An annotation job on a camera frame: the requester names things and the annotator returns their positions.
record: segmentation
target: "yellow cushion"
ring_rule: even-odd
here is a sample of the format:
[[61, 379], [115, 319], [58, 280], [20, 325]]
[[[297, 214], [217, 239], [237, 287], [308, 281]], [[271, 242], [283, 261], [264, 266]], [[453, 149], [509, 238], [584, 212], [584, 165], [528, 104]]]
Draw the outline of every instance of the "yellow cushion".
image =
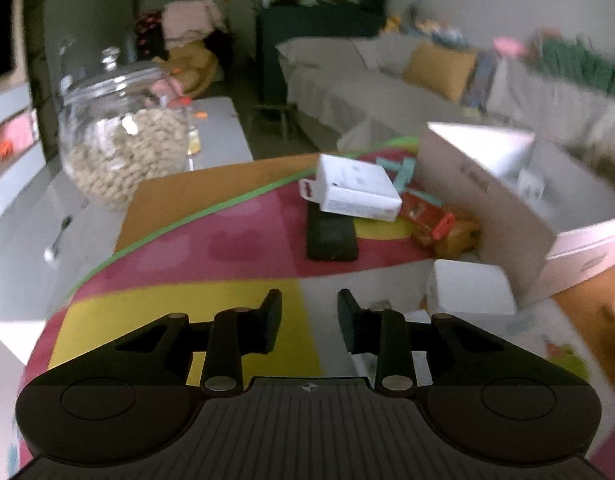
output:
[[476, 52], [458, 52], [426, 41], [412, 53], [403, 79], [458, 103], [476, 63]]

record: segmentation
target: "white box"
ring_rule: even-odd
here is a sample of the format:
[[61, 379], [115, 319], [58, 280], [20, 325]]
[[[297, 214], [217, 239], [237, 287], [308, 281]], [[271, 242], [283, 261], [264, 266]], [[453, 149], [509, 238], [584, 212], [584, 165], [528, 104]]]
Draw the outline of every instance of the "white box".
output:
[[[431, 123], [415, 177], [479, 217], [481, 261], [502, 267], [519, 304], [542, 300], [615, 264], [615, 191], [551, 142], [506, 128]], [[545, 191], [525, 202], [523, 168]]]
[[516, 314], [510, 282], [503, 269], [494, 265], [436, 260], [425, 294], [430, 315]]
[[334, 155], [321, 155], [316, 181], [302, 179], [299, 192], [318, 202], [321, 211], [393, 222], [402, 200], [382, 166]]

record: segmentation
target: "white packaging box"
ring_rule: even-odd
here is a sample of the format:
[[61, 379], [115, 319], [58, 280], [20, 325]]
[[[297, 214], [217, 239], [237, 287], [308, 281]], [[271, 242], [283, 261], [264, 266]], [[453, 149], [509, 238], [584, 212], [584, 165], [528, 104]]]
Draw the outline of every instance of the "white packaging box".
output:
[[[481, 223], [478, 254], [503, 268], [519, 305], [542, 300], [615, 264], [615, 191], [557, 145], [507, 128], [430, 123], [415, 177]], [[536, 203], [518, 194], [530, 168]]]
[[498, 266], [436, 260], [425, 294], [430, 315], [516, 314], [510, 283]]
[[396, 220], [403, 202], [382, 166], [334, 155], [319, 156], [316, 181], [302, 179], [299, 191], [321, 211], [387, 222]]

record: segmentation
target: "green tape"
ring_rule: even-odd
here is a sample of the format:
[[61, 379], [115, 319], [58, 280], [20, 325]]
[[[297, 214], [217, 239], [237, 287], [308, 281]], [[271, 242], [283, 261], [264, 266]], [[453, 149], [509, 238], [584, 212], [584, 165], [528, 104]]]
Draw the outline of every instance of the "green tape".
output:
[[[364, 155], [364, 153], [371, 153], [377, 149], [380, 150], [382, 147], [383, 148], [385, 147], [406, 148], [408, 150], [415, 151], [418, 147], [418, 138], [417, 137], [399, 137], [398, 139], [392, 139], [388, 141], [387, 143], [383, 144], [382, 146], [379, 146], [378, 148], [373, 148], [371, 150], [367, 150], [366, 152], [346, 154], [345, 156]], [[72, 290], [68, 294], [68, 298], [70, 298], [85, 282], [90, 280], [94, 275], [101, 272], [106, 267], [109, 267], [111, 264], [113, 264], [117, 260], [120, 260], [121, 258], [123, 258], [123, 256], [130, 254], [132, 251], [136, 251], [137, 249], [143, 247], [145, 244], [149, 244], [152, 240], [155, 240], [159, 236], [169, 233], [170, 231], [174, 231], [178, 227], [184, 226], [185, 224], [193, 222], [199, 218], [203, 218], [204, 216], [211, 215], [218, 211], [223, 211], [223, 209], [227, 209], [228, 207], [232, 207], [240, 203], [246, 202], [247, 200], [256, 198], [257, 196], [261, 196], [262, 194], [265, 194], [268, 191], [272, 191], [281, 186], [285, 186], [286, 184], [290, 184], [291, 182], [296, 182], [297, 180], [301, 178], [310, 176], [314, 172], [315, 172], [314, 168], [311, 168], [309, 170], [303, 170], [303, 171], [300, 171], [299, 173], [295, 173], [293, 175], [287, 176], [286, 178], [281, 178], [280, 180], [277, 180], [276, 182], [266, 184], [263, 187], [254, 189], [253, 191], [249, 191], [243, 195], [231, 198], [230, 200], [227, 200], [226, 202], [222, 202], [220, 204], [213, 205], [212, 207], [208, 207], [207, 209], [204, 209], [203, 211], [194, 213], [186, 218], [173, 222], [166, 227], [163, 227], [161, 229], [158, 229], [157, 231], [154, 231], [153, 233], [150, 233], [146, 237], [138, 240], [137, 242], [134, 242], [133, 244], [127, 246], [126, 248], [123, 248], [120, 251], [117, 251], [112, 256], [110, 256], [110, 258], [105, 260], [101, 265], [99, 265], [98, 267], [93, 269], [91, 272], [89, 272], [86, 277], [84, 277], [80, 282], [78, 282], [76, 286], [72, 288]]]

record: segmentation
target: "spoon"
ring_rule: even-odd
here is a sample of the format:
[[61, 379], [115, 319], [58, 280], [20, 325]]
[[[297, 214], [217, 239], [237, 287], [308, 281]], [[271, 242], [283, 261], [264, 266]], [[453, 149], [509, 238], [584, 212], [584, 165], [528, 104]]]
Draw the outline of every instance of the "spoon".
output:
[[46, 248], [43, 253], [43, 257], [45, 258], [46, 262], [53, 262], [56, 257], [59, 256], [59, 242], [61, 240], [61, 235], [63, 234], [63, 232], [65, 232], [65, 230], [70, 226], [71, 223], [72, 215], [68, 215], [63, 218], [63, 222], [61, 222], [61, 231], [59, 232], [57, 239], [54, 240], [54, 243], [50, 247]]

